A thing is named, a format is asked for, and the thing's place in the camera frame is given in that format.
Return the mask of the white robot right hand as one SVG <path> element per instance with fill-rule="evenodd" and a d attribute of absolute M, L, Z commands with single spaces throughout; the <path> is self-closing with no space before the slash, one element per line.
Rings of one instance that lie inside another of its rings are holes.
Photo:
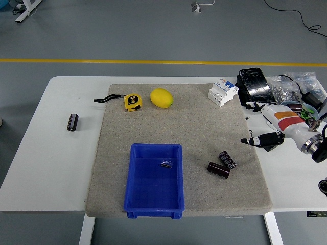
<path fill-rule="evenodd" d="M 260 112 L 266 121 L 272 124 L 277 131 L 248 139 L 243 138 L 241 139 L 241 143 L 265 148 L 281 145 L 284 142 L 284 138 L 291 138 L 297 147 L 306 154 L 313 154 L 315 151 L 323 149 L 324 139 L 322 134 L 313 131 L 289 107 L 261 102 L 247 102 L 246 108 L 253 109 L 254 112 Z"/>

